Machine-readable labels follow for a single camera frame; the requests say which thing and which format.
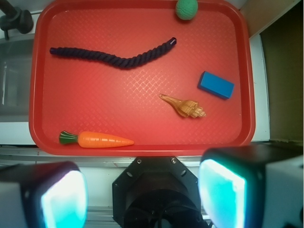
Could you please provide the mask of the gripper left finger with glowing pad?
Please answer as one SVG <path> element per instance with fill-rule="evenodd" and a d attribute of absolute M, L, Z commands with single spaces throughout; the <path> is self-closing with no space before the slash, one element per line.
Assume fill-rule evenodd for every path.
<path fill-rule="evenodd" d="M 73 162 L 0 169 L 2 228 L 82 228 L 87 207 L 86 179 Z"/>

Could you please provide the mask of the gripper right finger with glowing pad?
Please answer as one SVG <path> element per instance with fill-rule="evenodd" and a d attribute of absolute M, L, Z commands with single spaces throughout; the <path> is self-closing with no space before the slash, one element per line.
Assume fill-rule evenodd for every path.
<path fill-rule="evenodd" d="M 204 210 L 218 228 L 301 228 L 304 149 L 249 145 L 204 152 L 198 172 Z"/>

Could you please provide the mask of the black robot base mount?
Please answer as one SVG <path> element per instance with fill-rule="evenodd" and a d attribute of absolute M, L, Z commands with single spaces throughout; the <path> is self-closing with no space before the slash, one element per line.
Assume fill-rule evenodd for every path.
<path fill-rule="evenodd" d="M 113 181 L 113 219 L 122 228 L 210 228 L 198 178 L 176 157 L 137 157 Z"/>

